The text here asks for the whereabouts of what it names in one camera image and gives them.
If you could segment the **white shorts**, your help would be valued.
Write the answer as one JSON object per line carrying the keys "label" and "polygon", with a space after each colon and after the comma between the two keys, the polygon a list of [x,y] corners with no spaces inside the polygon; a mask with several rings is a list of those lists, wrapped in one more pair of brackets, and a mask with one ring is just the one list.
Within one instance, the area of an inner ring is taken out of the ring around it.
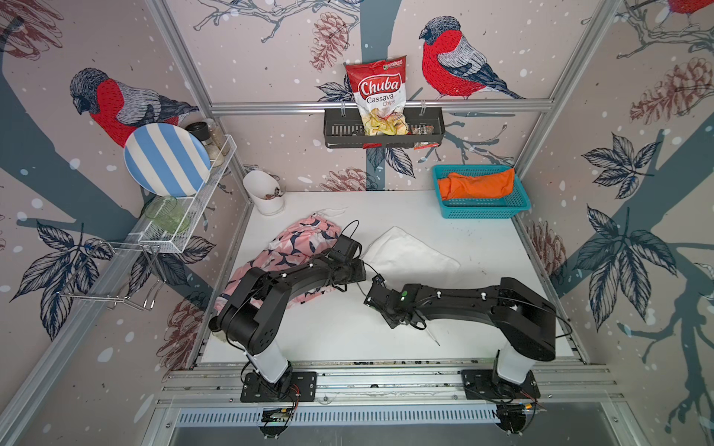
{"label": "white shorts", "polygon": [[364,263],[385,279],[386,286],[401,291],[406,284],[451,287],[457,283],[457,260],[429,247],[399,227],[392,227],[369,245]]}

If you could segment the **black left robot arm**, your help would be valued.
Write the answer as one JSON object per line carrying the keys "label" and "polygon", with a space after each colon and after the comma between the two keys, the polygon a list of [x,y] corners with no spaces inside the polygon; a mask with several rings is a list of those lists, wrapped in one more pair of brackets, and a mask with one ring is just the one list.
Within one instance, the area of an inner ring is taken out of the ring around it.
{"label": "black left robot arm", "polygon": [[292,365],[275,338],[289,302],[317,288],[345,292],[349,284],[366,279],[359,255],[362,245],[342,235],[327,251],[306,263],[283,271],[250,269],[234,289],[219,315],[208,327],[225,334],[227,342],[241,349],[264,382],[285,392]]}

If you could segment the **orange shorts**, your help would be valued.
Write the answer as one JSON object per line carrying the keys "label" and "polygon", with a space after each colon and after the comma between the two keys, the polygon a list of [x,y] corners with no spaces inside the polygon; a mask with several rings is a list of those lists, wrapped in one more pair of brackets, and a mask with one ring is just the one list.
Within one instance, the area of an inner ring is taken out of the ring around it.
{"label": "orange shorts", "polygon": [[500,199],[513,193],[514,170],[508,169],[496,174],[469,177],[450,173],[437,181],[438,191],[443,201],[462,199]]}

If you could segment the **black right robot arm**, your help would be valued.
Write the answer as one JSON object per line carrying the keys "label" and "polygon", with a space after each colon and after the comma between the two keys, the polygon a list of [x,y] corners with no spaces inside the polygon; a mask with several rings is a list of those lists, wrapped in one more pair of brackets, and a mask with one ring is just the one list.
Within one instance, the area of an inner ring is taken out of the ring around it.
{"label": "black right robot arm", "polygon": [[406,284],[401,291],[395,291],[377,275],[364,304],[376,310],[392,329],[409,325],[425,330],[428,322],[435,320],[472,321],[496,327],[506,338],[506,344],[496,355],[496,383],[520,386],[535,363],[556,358],[554,306],[511,277],[484,288],[444,289]]}

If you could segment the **pink patterned shorts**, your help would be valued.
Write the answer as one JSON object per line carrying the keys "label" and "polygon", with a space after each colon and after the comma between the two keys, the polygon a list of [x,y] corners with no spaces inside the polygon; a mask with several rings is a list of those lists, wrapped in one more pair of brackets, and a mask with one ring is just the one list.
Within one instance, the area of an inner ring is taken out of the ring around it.
{"label": "pink patterned shorts", "polygon": [[296,221],[275,236],[258,256],[234,272],[227,287],[216,299],[215,311],[222,311],[250,269],[260,268],[271,272],[303,265],[313,256],[332,248],[341,233],[340,226],[320,214]]}

